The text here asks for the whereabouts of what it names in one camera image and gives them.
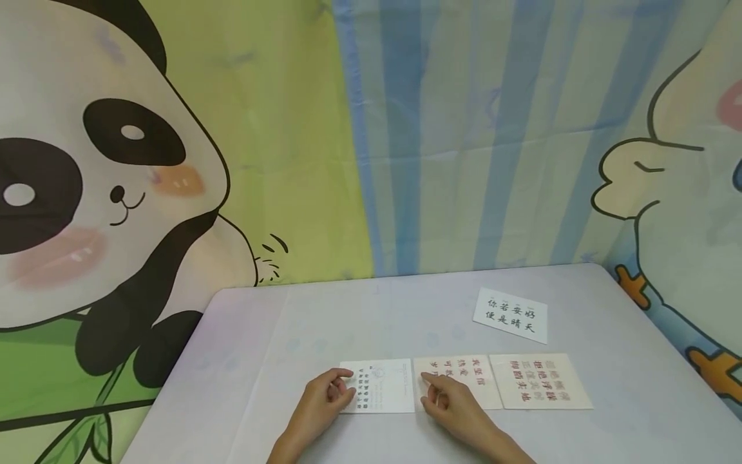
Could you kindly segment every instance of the panda mouth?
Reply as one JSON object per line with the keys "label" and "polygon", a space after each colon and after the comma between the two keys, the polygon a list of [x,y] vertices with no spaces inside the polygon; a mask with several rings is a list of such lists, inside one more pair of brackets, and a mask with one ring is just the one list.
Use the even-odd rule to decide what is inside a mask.
{"label": "panda mouth", "polygon": [[121,224],[123,224],[124,222],[126,222],[126,220],[127,220],[127,219],[129,219],[129,212],[130,212],[130,211],[131,211],[132,209],[137,209],[137,208],[139,208],[139,205],[141,205],[141,204],[142,204],[142,202],[144,201],[144,197],[146,197],[146,196],[147,196],[147,192],[143,192],[143,193],[142,193],[142,197],[141,197],[141,198],[139,199],[139,201],[137,201],[137,203],[136,203],[136,204],[134,204],[133,206],[129,206],[129,205],[127,205],[127,204],[126,204],[126,202],[125,202],[124,200],[121,200],[121,204],[122,204],[122,205],[124,206],[124,208],[126,209],[126,213],[124,214],[124,218],[123,218],[122,220],[120,220],[119,222],[112,222],[112,223],[110,223],[109,225],[110,225],[110,226],[113,226],[113,227],[116,227],[116,226],[120,226]]}

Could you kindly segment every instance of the cartoon backdrop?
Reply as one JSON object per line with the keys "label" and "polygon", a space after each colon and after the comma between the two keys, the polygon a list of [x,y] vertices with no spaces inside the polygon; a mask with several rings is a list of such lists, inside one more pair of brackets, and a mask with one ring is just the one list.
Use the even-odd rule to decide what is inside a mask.
{"label": "cartoon backdrop", "polygon": [[580,261],[742,416],[740,20],[2,2],[0,457],[118,462],[221,288]]}

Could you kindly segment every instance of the panda blush cheek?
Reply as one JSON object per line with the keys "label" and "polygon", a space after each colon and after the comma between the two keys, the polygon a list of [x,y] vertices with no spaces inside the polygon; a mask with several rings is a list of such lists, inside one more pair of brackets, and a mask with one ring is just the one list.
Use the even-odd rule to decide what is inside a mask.
{"label": "panda blush cheek", "polygon": [[721,96],[716,105],[716,116],[724,125],[742,132],[742,80],[737,81]]}
{"label": "panda blush cheek", "polygon": [[96,229],[68,227],[41,245],[19,253],[10,263],[10,280],[20,288],[56,287],[92,271],[106,253]]}
{"label": "panda blush cheek", "polygon": [[152,170],[151,182],[160,195],[195,197],[206,190],[198,171],[188,164],[163,166]]}

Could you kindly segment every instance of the orange bird foot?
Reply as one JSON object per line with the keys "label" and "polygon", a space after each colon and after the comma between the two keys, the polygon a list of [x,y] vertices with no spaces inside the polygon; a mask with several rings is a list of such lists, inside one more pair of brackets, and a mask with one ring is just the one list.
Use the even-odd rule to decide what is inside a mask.
{"label": "orange bird foot", "polygon": [[709,357],[696,347],[688,348],[686,354],[703,380],[717,395],[742,404],[742,382],[732,375],[735,370],[742,367],[742,360],[738,356],[729,351],[719,350]]}
{"label": "orange bird foot", "polygon": [[644,275],[639,272],[634,277],[629,275],[628,269],[623,264],[616,266],[616,273],[618,274],[618,284],[623,288],[623,291],[628,293],[628,296],[634,300],[634,303],[638,304],[643,310],[649,309],[649,300],[644,296],[644,289],[647,286],[647,279]]}

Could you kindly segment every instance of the panda ear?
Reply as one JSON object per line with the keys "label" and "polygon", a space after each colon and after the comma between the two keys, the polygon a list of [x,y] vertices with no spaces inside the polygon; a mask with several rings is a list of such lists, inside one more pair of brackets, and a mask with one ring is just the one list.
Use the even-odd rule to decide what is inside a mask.
{"label": "panda ear", "polygon": [[51,0],[78,8],[110,22],[131,37],[165,74],[165,45],[139,0]]}

